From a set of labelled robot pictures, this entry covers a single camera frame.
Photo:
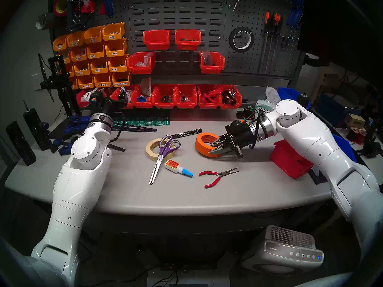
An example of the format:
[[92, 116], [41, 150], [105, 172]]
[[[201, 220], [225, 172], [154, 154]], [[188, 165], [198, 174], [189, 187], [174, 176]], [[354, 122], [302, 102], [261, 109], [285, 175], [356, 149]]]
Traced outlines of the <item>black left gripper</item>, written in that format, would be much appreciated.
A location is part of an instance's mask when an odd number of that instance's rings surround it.
[[[96, 90], [90, 90], [85, 94], [85, 101], [91, 99], [91, 95]], [[94, 98], [94, 113], [112, 114], [113, 112], [119, 112], [121, 109], [127, 106], [127, 93], [124, 86], [121, 86], [118, 92], [118, 100], [112, 100], [105, 97]]]

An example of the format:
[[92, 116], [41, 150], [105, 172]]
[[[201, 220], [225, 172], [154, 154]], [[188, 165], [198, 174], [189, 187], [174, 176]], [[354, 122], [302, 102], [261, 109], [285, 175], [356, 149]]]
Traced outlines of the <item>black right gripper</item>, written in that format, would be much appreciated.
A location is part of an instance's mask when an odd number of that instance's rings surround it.
[[228, 133], [218, 137], [210, 147], [211, 156], [221, 156], [230, 152], [235, 153], [237, 158], [242, 158], [241, 148], [249, 146], [250, 148], [259, 140], [256, 125], [229, 125]]

